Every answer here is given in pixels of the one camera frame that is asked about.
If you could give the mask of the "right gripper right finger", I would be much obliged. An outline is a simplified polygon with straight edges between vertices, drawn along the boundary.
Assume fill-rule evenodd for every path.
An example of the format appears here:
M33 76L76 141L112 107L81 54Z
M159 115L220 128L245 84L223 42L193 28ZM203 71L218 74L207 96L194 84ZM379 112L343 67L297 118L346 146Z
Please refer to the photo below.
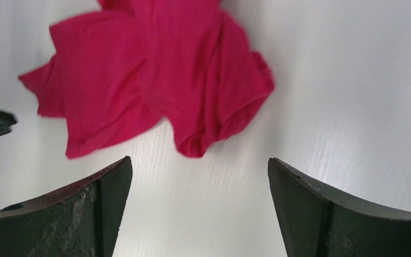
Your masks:
M370 202L271 158L270 191L288 256L411 256L411 212Z

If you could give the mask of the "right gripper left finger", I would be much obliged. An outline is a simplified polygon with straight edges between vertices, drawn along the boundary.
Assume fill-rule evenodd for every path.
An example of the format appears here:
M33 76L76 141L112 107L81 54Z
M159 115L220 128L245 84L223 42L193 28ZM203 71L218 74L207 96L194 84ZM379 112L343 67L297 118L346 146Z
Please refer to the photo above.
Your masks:
M112 256L132 182L126 156L0 210L0 256Z

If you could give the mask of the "crimson red t-shirt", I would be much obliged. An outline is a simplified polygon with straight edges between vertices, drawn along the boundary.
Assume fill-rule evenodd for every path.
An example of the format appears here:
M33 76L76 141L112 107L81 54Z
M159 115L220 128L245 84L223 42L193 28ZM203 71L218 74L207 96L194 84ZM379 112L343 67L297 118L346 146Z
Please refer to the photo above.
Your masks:
M68 158L131 139L166 118L202 157L240 133L275 83L219 1L100 1L49 28L56 52L19 76L43 117L64 118Z

